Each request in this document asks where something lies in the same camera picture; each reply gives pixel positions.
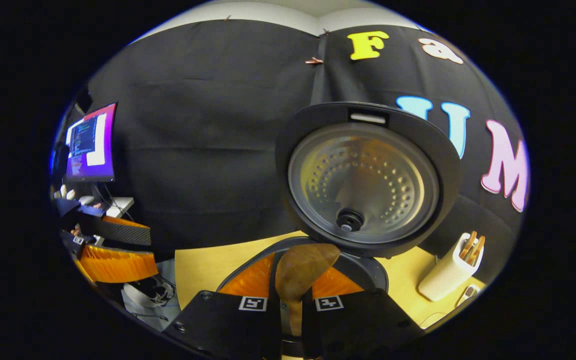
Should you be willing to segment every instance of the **orange bellows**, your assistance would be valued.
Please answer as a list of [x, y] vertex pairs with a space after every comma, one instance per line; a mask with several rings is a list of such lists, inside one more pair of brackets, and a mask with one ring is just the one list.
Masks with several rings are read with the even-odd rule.
[[270, 273], [274, 260], [275, 253], [258, 260], [228, 281], [218, 293], [231, 296], [268, 297]]
[[350, 280], [338, 269], [329, 268], [312, 285], [312, 298], [328, 296], [342, 296], [356, 292], [363, 292], [361, 286]]
[[152, 253], [110, 250], [87, 245], [79, 260], [83, 273], [92, 281], [130, 283], [157, 275]]

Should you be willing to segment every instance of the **wooden utensil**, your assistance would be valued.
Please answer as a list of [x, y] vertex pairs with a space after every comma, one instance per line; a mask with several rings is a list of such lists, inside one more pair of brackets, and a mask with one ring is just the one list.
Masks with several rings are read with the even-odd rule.
[[288, 305], [290, 332], [302, 335], [302, 296], [339, 258], [333, 244], [300, 244], [289, 248], [277, 264], [274, 287]]
[[477, 231], [473, 231], [470, 233], [470, 239], [468, 239], [466, 246], [464, 246], [461, 253], [459, 253], [459, 257], [462, 260], [466, 259], [466, 254], [468, 254], [468, 251], [471, 250], [471, 248], [473, 247], [473, 243], [475, 242], [475, 239], [477, 239]]
[[479, 238], [479, 242], [475, 245], [475, 250], [472, 252], [470, 257], [468, 258], [468, 261], [467, 261], [468, 265], [474, 265], [475, 264], [475, 260], [477, 260], [477, 257], [482, 252], [482, 249], [484, 248], [485, 242], [486, 242], [486, 236], [482, 236]]

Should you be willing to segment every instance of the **screw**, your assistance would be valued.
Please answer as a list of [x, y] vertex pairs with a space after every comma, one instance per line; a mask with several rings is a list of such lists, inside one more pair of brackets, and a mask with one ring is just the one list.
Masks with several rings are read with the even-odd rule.
[[186, 332], [186, 326], [179, 321], [174, 323], [174, 328], [182, 334]]

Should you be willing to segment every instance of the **yellow letter f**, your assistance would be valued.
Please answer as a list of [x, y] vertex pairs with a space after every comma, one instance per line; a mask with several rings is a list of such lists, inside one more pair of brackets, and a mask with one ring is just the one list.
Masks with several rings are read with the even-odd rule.
[[384, 48], [382, 39], [388, 39], [390, 36], [383, 31], [368, 31], [350, 34], [347, 38], [352, 40], [352, 47], [354, 48], [350, 59], [361, 60], [378, 58], [379, 52], [373, 50], [373, 47], [382, 50]]

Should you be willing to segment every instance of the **wooden chopstick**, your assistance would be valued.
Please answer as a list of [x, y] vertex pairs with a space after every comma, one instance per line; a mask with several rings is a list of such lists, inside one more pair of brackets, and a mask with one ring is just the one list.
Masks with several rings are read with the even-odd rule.
[[466, 246], [464, 246], [463, 250], [459, 254], [459, 257], [462, 260], [466, 260], [466, 254], [468, 254], [468, 251], [471, 250], [471, 248], [473, 247], [473, 243], [475, 242], [476, 238], [477, 238], [477, 231], [471, 232], [470, 233], [470, 239], [468, 239]]
[[479, 242], [475, 245], [475, 250], [472, 252], [472, 255], [470, 255], [470, 257], [468, 258], [467, 261], [468, 265], [474, 266], [475, 260], [477, 260], [477, 257], [482, 252], [485, 242], [486, 242], [486, 236], [482, 236], [479, 238]]

